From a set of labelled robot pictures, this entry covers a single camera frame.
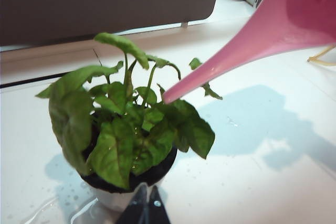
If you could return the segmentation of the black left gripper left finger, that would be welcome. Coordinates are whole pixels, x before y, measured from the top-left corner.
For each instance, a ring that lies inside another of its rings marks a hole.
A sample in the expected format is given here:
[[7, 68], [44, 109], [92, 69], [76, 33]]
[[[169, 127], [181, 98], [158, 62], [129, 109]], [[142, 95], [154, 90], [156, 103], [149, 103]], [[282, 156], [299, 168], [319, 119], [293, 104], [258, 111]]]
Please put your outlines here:
[[116, 223], [147, 223], [147, 186], [141, 184]]

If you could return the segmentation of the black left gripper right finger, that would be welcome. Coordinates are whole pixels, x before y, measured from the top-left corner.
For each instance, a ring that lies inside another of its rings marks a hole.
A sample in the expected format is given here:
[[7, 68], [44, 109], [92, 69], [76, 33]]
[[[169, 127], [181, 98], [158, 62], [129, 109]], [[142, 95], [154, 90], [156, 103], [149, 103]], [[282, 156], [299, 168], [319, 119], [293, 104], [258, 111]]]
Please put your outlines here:
[[159, 189], [156, 185], [153, 186], [150, 193], [149, 203], [149, 223], [170, 224], [170, 219], [166, 212], [164, 203], [161, 199]]

